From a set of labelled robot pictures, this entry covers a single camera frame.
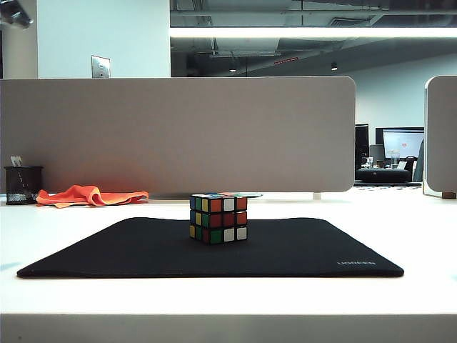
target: ceiling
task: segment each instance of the ceiling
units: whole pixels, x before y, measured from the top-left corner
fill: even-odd
[[[171,26],[185,27],[457,24],[457,0],[170,0],[170,9]],[[440,15],[428,15],[431,11]],[[342,66],[338,71],[350,71],[457,52],[456,46],[452,39],[172,38],[172,75],[327,74],[332,61]]]

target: green sticker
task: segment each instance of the green sticker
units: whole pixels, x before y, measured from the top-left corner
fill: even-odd
[[[201,210],[201,198],[195,198],[195,208]]]
[[[197,238],[199,241],[201,241],[201,227],[196,227],[195,238]]]
[[[210,236],[209,242],[211,244],[222,243],[222,231],[221,230],[211,231],[211,236]]]
[[[204,227],[209,227],[209,215],[201,214],[201,225]]]

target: cup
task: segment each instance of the cup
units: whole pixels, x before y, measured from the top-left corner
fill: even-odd
[[[391,169],[397,169],[400,161],[400,152],[398,150],[391,151]]]
[[[5,166],[6,204],[36,204],[36,197],[42,188],[42,166]]]

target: ugreen logo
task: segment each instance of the ugreen logo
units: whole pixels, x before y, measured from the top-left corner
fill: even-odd
[[[344,262],[337,262],[338,264],[376,264],[375,262],[367,262],[367,261],[344,261]]]

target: rubik's cube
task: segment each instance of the rubik's cube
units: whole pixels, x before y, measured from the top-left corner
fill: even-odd
[[[190,236],[207,244],[248,238],[248,198],[219,193],[191,195]]]

